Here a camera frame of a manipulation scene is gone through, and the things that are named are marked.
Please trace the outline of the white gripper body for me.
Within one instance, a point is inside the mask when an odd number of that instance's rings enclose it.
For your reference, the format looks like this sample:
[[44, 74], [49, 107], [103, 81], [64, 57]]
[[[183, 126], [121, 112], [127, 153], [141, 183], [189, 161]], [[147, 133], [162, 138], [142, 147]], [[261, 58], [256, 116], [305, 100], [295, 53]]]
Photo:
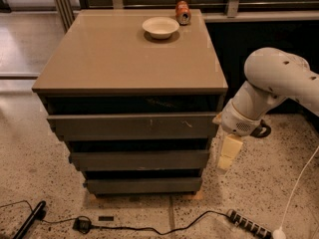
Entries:
[[229, 101], [221, 113], [221, 127], [238, 136], [264, 138], [271, 134], [271, 127], [263, 120], [248, 119], [241, 115]]

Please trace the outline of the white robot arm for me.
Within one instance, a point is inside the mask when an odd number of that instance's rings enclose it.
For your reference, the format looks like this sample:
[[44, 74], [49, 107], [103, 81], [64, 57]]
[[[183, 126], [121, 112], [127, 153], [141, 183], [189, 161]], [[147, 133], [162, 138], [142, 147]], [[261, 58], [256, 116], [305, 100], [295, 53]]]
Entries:
[[242, 147], [245, 136], [267, 137], [271, 127], [263, 117], [290, 99], [319, 116], [319, 75], [300, 56], [275, 48], [261, 48], [244, 63], [246, 81], [213, 122], [227, 133], [217, 169], [226, 172]]

